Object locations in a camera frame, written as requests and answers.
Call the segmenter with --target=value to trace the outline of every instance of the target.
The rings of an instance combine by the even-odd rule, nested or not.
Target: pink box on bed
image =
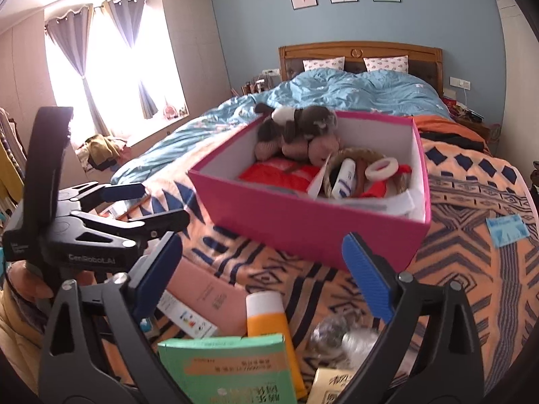
[[[349,232],[357,232],[374,253],[385,257],[395,271],[402,271],[431,223],[419,132],[410,117],[365,112],[337,115],[337,133],[346,147],[370,148],[412,167],[409,186],[415,193],[415,205],[407,216],[336,205],[236,179],[255,161],[253,150],[262,118],[204,157],[188,175],[216,225],[341,270],[347,269],[341,255],[342,240]]]

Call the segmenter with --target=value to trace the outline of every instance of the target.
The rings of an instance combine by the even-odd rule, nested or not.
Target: human hand
[[[26,261],[13,263],[7,271],[7,276],[13,288],[29,302],[35,303],[36,299],[50,299],[55,295],[39,276],[28,270]],[[94,275],[83,270],[75,279],[80,285],[91,285],[94,282]]]

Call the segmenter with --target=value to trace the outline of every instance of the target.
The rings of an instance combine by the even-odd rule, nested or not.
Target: wooden headboard
[[[408,55],[409,73],[429,83],[441,97],[444,77],[441,48],[397,42],[340,41],[287,45],[279,48],[282,80],[290,80],[305,71],[304,59],[328,59],[344,56],[344,70],[367,71],[363,58],[391,58]]]

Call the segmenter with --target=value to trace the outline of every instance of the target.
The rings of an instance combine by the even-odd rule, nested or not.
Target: beige wall
[[[496,155],[507,159],[531,184],[539,159],[539,42],[515,0],[497,0],[507,58],[507,93]]]
[[[56,106],[45,54],[43,11],[0,35],[0,107],[17,122],[26,149],[40,106]],[[69,146],[60,186],[86,181],[75,151]]]
[[[211,0],[162,0],[191,118],[231,97]]]

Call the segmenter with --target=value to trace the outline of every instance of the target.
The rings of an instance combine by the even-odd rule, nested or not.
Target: curtain
[[[92,5],[84,6],[77,12],[69,10],[65,16],[49,20],[45,28],[49,37],[62,50],[69,63],[83,80],[84,93],[90,108],[95,132],[108,136],[110,135],[109,130],[101,114],[99,114],[85,76],[88,37],[93,13],[94,8]]]
[[[135,47],[145,2],[146,0],[118,0],[116,2],[107,0],[103,3],[105,12],[112,18],[123,41],[130,49]],[[138,96],[144,118],[152,118],[157,112],[157,107],[142,80],[138,82]]]

